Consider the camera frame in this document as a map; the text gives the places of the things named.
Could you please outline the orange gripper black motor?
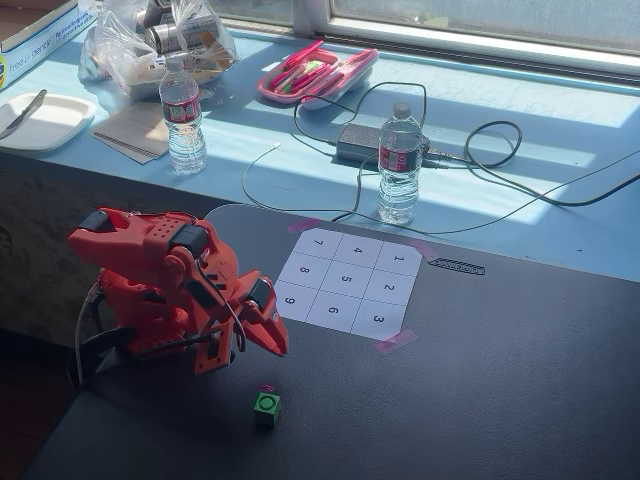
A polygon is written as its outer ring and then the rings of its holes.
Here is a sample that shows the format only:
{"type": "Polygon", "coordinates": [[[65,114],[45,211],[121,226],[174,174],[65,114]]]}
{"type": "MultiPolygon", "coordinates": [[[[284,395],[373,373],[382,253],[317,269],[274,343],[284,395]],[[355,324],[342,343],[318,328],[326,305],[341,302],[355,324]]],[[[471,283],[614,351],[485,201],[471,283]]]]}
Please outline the orange gripper black motor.
{"type": "Polygon", "coordinates": [[[271,280],[259,271],[249,271],[238,278],[238,318],[246,337],[270,353],[288,353],[288,332],[276,309],[276,295],[271,280]]]}

